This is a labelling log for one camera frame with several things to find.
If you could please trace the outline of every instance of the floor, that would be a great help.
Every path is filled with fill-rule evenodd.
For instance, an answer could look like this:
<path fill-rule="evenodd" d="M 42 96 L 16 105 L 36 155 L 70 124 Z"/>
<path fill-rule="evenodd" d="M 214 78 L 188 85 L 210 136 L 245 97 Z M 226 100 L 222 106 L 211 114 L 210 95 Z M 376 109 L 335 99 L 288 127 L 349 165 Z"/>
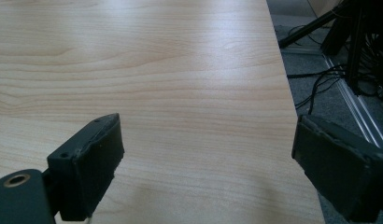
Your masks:
<path fill-rule="evenodd" d="M 286 37 L 292 27 L 308 24 L 316 18 L 307 0 L 267 0 L 267 4 L 278 39 Z M 311 36 L 321 42 L 327 32 L 328 29 L 319 29 L 313 32 Z M 293 44 L 281 51 L 287 75 L 314 73 L 328 69 L 328 64 L 320 54 L 317 43 L 314 43 L 309 38 L 304 38 L 298 41 L 298 44 L 300 45 Z M 345 63 L 346 61 L 347 52 L 345 50 L 342 50 L 338 56 L 333 58 L 334 63 Z M 311 94 L 316 79 L 316 77 L 289 79 L 295 103 L 302 102 Z M 362 100 L 366 103 L 373 120 L 376 121 L 379 130 L 383 133 L 383 102 L 377 98 L 369 97 L 363 97 Z M 302 106 L 296 111 L 298 115 L 306 114 L 308 105 Z M 316 97 L 313 111 L 315 116 L 329 118 L 347 130 L 364 137 L 359 123 L 354 119 L 341 91 L 336 85 Z M 326 223 L 347 223 L 325 198 L 319 196 L 319 200 Z M 383 214 L 379 215 L 376 223 L 383 223 Z"/>

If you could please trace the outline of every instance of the round hole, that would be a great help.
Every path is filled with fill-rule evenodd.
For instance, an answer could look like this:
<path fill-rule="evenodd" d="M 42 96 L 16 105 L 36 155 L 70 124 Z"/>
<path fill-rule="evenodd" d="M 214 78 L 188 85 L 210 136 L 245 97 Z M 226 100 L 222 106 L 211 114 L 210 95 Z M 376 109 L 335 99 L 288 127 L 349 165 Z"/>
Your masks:
<path fill-rule="evenodd" d="M 29 178 L 31 178 L 31 176 L 28 174 L 14 175 L 9 178 L 4 185 L 6 188 L 14 188 L 25 183 Z"/>
<path fill-rule="evenodd" d="M 61 153 L 60 157 L 61 158 L 66 158 L 68 157 L 69 155 L 67 154 L 67 152 L 64 152 L 64 153 Z"/>

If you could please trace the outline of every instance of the black stand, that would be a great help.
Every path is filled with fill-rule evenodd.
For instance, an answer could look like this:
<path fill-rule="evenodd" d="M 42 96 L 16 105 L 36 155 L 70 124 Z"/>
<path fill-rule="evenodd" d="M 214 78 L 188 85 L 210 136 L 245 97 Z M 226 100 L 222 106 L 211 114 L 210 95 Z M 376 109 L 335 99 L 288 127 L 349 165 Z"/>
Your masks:
<path fill-rule="evenodd" d="M 310 22 L 294 34 L 278 41 L 280 48 L 286 48 L 300 38 L 317 30 L 322 25 L 335 20 L 331 31 L 322 43 L 321 49 L 324 54 L 335 55 L 342 48 L 351 35 L 351 44 L 348 52 L 346 69 L 346 82 L 355 94 L 360 94 L 358 88 L 358 70 L 362 53 L 364 31 L 366 27 L 366 6 L 362 0 L 345 0 L 338 7 L 327 12 L 323 16 Z"/>

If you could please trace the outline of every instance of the light wood surface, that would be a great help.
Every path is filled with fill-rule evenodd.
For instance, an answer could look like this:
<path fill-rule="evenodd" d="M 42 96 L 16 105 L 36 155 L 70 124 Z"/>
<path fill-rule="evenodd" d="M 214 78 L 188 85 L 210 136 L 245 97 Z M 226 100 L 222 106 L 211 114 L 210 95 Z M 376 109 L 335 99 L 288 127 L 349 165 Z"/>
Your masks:
<path fill-rule="evenodd" d="M 121 115 L 92 223 L 321 223 L 264 0 L 0 1 L 0 177 Z"/>

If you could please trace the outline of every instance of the wood grain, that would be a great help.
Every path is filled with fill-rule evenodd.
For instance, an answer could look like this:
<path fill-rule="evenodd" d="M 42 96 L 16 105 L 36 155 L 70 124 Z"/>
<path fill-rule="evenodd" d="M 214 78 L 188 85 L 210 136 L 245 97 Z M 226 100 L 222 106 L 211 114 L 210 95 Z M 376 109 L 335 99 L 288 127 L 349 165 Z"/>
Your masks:
<path fill-rule="evenodd" d="M 92 223 L 323 223 L 264 0 L 0 1 L 0 177 L 115 112 Z"/>

